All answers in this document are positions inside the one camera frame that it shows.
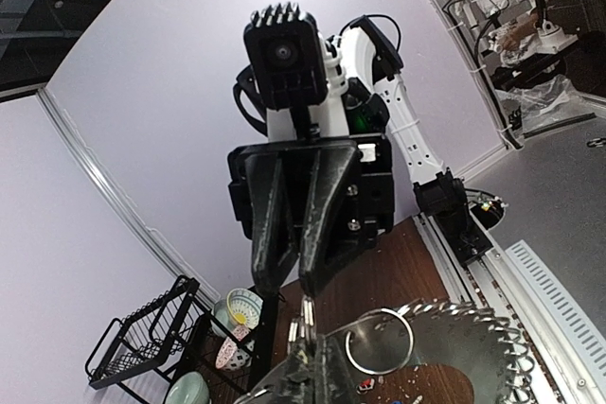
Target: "black camera housing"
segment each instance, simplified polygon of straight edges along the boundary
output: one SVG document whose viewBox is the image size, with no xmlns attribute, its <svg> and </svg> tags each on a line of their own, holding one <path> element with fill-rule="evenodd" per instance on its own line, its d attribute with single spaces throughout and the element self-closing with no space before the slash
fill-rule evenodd
<svg viewBox="0 0 606 404">
<path fill-rule="evenodd" d="M 323 44 L 315 19 L 296 4 L 254 12 L 244 43 L 267 109 L 318 105 L 326 99 Z"/>
</svg>

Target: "bowl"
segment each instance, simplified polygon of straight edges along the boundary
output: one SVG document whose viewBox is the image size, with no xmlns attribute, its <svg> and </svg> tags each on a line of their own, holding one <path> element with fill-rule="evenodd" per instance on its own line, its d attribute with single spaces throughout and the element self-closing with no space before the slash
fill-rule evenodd
<svg viewBox="0 0 606 404">
<path fill-rule="evenodd" d="M 229 316 L 227 300 L 223 299 L 217 302 L 212 308 L 212 315 L 215 316 L 215 318 L 222 323 L 229 332 L 233 331 L 234 328 L 238 326 L 238 323 Z M 221 338 L 227 338 L 227 334 L 223 332 L 223 329 L 214 322 L 212 323 L 212 331 L 215 335 L 220 336 Z"/>
<path fill-rule="evenodd" d="M 227 311 L 231 322 L 251 330 L 258 325 L 263 300 L 248 289 L 233 289 L 227 294 Z"/>
<path fill-rule="evenodd" d="M 238 341 L 241 341 L 250 333 L 250 329 L 246 325 L 238 325 L 232 333 Z M 255 341 L 249 341 L 245 346 L 252 351 L 255 347 Z M 215 367 L 223 371 L 238 371 L 250 364 L 250 360 L 251 357 L 247 352 L 238 348 L 238 345 L 232 339 L 227 338 L 219 349 L 215 359 Z"/>
<path fill-rule="evenodd" d="M 197 371 L 187 373 L 170 387 L 165 404 L 208 404 L 210 392 L 202 375 Z"/>
</svg>

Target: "person's hand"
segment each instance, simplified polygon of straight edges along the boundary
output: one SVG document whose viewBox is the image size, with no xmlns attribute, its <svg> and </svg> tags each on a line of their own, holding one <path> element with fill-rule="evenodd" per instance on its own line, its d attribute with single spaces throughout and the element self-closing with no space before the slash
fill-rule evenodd
<svg viewBox="0 0 606 404">
<path fill-rule="evenodd" d="M 501 39 L 499 44 L 503 46 L 503 49 L 506 51 L 517 51 L 520 49 L 521 42 L 522 39 L 520 38 L 519 33 L 517 33 L 517 30 L 514 28 Z"/>
</svg>

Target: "black metal shelf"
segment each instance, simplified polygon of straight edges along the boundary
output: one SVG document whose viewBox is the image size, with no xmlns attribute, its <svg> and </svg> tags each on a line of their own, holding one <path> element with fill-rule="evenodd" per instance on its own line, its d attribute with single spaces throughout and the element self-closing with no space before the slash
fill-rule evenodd
<svg viewBox="0 0 606 404">
<path fill-rule="evenodd" d="M 179 276 L 169 291 L 126 318 L 113 319 L 85 363 L 89 385 L 99 390 L 115 384 L 139 402 L 149 404 L 124 381 L 154 371 L 172 385 L 183 374 L 198 370 L 208 384 L 213 402 L 233 402 L 252 389 L 271 368 L 278 297 L 263 302 L 258 327 L 239 341 L 196 299 L 199 287 L 195 279 Z M 244 345 L 255 340 L 253 351 L 248 351 L 252 357 L 250 367 L 233 373 L 215 368 L 224 338 L 214 334 L 213 325 L 222 329 L 238 348 L 248 351 Z M 108 342 L 97 366 L 91 367 L 101 346 Z M 182 351 L 178 362 L 164 371 L 160 369 L 170 356 Z"/>
</svg>

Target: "camera lens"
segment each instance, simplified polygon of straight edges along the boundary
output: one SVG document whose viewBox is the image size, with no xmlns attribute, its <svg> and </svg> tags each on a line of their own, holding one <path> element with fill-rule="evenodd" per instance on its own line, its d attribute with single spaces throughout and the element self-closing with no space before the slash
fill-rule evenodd
<svg viewBox="0 0 606 404">
<path fill-rule="evenodd" d="M 299 59 L 296 42 L 285 38 L 269 42 L 265 52 L 269 63 L 276 68 L 289 68 Z"/>
</svg>

